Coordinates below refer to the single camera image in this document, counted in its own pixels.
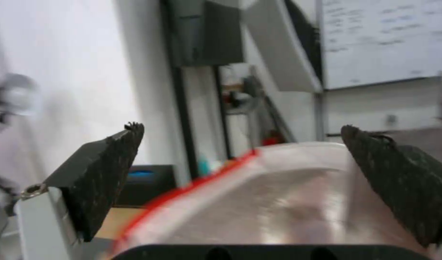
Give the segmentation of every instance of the red object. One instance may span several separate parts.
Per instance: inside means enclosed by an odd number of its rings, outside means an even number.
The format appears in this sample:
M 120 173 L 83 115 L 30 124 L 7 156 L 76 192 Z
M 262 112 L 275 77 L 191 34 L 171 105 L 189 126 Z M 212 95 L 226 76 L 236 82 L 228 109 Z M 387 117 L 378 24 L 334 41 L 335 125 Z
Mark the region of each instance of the red object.
M 278 143 L 279 143 L 278 138 L 266 138 L 266 139 L 262 140 L 262 146 L 275 145 Z
M 252 150 L 241 158 L 237 158 L 232 163 L 226 165 L 222 169 L 220 169 L 217 173 L 213 173 L 209 176 L 198 178 L 192 182 L 189 186 L 185 188 L 178 188 L 171 191 L 168 191 L 165 194 L 162 194 L 155 199 L 151 200 L 149 203 L 145 204 L 142 208 L 145 209 L 141 214 L 139 214 L 135 219 L 133 219 L 120 233 L 118 238 L 114 241 L 112 245 L 112 254 L 115 255 L 118 249 L 118 245 L 120 242 L 126 242 L 128 240 L 128 234 L 131 230 L 135 228 L 135 226 L 143 221 L 145 221 L 148 217 L 154 214 L 157 209 L 164 206 L 168 202 L 173 199 L 180 198 L 181 196 L 188 195 L 189 193 L 195 191 L 196 189 L 208 184 L 211 181 L 219 179 L 223 176 L 226 176 L 228 173 L 231 173 L 232 170 L 239 168 L 244 165 L 251 158 L 256 157 L 258 152 L 256 150 Z

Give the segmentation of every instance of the white wall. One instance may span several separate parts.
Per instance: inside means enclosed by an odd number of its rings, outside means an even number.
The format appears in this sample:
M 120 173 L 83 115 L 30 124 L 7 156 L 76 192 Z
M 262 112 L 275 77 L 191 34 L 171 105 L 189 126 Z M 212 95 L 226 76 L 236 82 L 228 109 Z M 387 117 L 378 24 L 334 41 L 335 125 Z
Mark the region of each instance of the white wall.
M 317 24 L 315 0 L 294 0 L 309 18 Z M 254 0 L 243 0 L 244 7 Z M 298 141 L 315 140 L 314 100 L 311 94 L 278 92 L 261 55 L 245 29 L 247 62 L 258 66 L 259 77 L 279 108 Z M 342 125 L 353 124 L 364 130 L 391 130 L 387 115 L 395 115 L 397 130 L 437 126 L 440 87 L 436 79 L 383 84 L 376 87 L 338 90 L 326 94 L 324 116 L 326 133 L 339 133 Z
M 48 175 L 80 145 L 139 121 L 135 164 L 176 164 L 187 181 L 158 0 L 0 1 L 11 72 L 33 78 L 43 107 L 30 118 Z
M 253 4 L 254 1 L 255 0 L 242 0 L 242 8 L 248 7 Z M 245 62 L 256 66 L 258 77 L 264 85 L 267 95 L 276 105 L 285 122 L 288 124 L 290 131 L 299 142 L 316 140 L 313 94 L 279 91 L 246 26 L 242 26 L 242 34 Z M 242 65 L 237 65 L 236 71 L 240 77 L 248 74 L 248 71 Z
M 175 164 L 180 185 L 188 166 L 172 89 L 158 0 L 115 0 L 135 95 L 145 123 L 147 164 Z

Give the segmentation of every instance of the textured rubber pad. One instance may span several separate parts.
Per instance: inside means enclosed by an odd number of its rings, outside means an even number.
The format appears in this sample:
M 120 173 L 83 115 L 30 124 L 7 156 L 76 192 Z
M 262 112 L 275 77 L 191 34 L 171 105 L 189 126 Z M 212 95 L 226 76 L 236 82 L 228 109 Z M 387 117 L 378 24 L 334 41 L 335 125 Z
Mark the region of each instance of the textured rubber pad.
M 92 240 L 123 188 L 144 135 L 140 123 L 82 145 L 44 183 L 60 188 L 75 229 Z

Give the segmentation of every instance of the gray panel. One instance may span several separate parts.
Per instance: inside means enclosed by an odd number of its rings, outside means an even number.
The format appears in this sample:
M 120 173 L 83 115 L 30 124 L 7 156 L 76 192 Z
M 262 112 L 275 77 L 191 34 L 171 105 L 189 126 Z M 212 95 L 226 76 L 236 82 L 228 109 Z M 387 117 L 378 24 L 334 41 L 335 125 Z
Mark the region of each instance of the gray panel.
M 283 0 L 258 0 L 242 18 L 280 91 L 322 91 Z

